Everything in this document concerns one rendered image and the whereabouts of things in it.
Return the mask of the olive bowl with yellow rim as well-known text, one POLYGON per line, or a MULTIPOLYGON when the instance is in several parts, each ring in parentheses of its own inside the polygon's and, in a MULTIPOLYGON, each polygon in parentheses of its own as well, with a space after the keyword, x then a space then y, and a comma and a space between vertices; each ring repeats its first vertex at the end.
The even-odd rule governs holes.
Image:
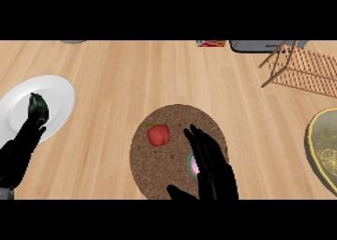
POLYGON ((312 117, 303 135, 307 163, 325 188, 337 197, 337 108, 312 117))

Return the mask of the dark green vegetable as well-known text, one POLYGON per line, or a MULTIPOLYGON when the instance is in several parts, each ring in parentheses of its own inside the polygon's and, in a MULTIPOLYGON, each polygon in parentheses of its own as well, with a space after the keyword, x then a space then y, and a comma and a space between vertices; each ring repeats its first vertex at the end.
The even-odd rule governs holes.
POLYGON ((37 93, 31 93, 28 104, 28 114, 33 114, 34 112, 39 112, 40 120, 49 120, 49 107, 42 95, 39 95, 37 93))

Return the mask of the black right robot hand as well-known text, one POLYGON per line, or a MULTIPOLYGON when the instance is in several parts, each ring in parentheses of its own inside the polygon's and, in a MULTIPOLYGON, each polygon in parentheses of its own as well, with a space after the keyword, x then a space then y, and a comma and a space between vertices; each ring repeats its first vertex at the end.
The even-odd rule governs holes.
POLYGON ((237 201, 235 173, 223 157, 216 140, 195 125, 191 125, 191 128, 185 128, 183 133, 191 143, 198 167, 198 197, 194 197, 174 185, 169 185, 167 192, 170 198, 177 201, 237 201))

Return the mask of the wooden tiered shelf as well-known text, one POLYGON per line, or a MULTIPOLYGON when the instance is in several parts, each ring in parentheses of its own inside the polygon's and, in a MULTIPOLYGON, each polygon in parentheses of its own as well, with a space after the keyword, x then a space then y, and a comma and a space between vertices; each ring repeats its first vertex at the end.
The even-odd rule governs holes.
POLYGON ((337 98, 337 57, 304 50, 299 40, 284 40, 259 67, 265 65, 271 74, 260 87, 273 83, 337 98))

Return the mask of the dark grey appliance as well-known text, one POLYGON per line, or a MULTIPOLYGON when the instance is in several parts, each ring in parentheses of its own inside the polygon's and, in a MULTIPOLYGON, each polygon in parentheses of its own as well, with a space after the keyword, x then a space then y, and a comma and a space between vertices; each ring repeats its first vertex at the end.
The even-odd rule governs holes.
POLYGON ((281 40, 231 40, 235 53, 271 53, 281 45, 281 40))

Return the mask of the pink frosted cupcake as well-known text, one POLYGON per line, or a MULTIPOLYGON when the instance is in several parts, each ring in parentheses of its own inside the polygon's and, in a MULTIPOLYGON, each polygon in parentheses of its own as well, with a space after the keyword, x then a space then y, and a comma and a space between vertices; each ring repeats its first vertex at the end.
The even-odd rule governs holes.
POLYGON ((194 158, 194 154, 188 155, 188 172, 189 172, 189 175, 191 175, 192 178, 195 178, 198 173, 200 173, 195 158, 194 158))

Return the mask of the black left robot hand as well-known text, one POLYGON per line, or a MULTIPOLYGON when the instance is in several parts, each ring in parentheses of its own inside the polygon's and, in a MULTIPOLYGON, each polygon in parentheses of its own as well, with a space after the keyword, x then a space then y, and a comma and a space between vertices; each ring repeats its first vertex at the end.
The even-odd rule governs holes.
POLYGON ((33 112, 15 138, 0 148, 0 188, 18 187, 44 130, 40 113, 33 112))

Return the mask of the red and yellow box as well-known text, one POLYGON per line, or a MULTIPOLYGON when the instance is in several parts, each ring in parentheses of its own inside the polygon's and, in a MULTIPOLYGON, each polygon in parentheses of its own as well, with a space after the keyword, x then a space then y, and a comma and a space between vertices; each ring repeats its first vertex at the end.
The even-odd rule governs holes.
POLYGON ((226 40, 197 40, 198 47, 225 47, 226 40))

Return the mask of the red bell pepper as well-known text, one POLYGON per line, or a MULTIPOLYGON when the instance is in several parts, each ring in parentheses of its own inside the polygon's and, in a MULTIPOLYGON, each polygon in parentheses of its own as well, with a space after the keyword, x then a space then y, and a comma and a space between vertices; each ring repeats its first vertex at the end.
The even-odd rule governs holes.
POLYGON ((170 134, 167 125, 154 125, 146 130, 146 139, 152 146, 161 146, 169 143, 170 134))

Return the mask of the white round plate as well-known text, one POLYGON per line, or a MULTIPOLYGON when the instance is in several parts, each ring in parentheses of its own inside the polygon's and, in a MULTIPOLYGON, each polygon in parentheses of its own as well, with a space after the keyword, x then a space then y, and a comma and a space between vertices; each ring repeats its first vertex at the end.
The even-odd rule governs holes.
POLYGON ((49 108, 42 141, 52 137, 71 115, 76 104, 76 90, 71 83, 58 75, 30 78, 0 98, 0 147, 15 137, 28 118, 31 93, 42 95, 49 108))

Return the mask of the brown round placemat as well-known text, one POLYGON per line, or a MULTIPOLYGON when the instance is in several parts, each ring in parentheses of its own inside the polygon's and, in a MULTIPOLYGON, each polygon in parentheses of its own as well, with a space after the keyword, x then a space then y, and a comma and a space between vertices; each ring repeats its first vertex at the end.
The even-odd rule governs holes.
POLYGON ((138 126, 130 144, 130 170, 138 188, 149 200, 169 200, 167 186, 176 185, 194 197, 198 196, 198 181, 192 176, 191 144, 183 129, 195 125, 216 140, 223 157, 228 145, 217 123, 191 105, 173 104, 157 109, 138 126), (169 126, 169 143, 152 146, 146 131, 154 125, 169 126))

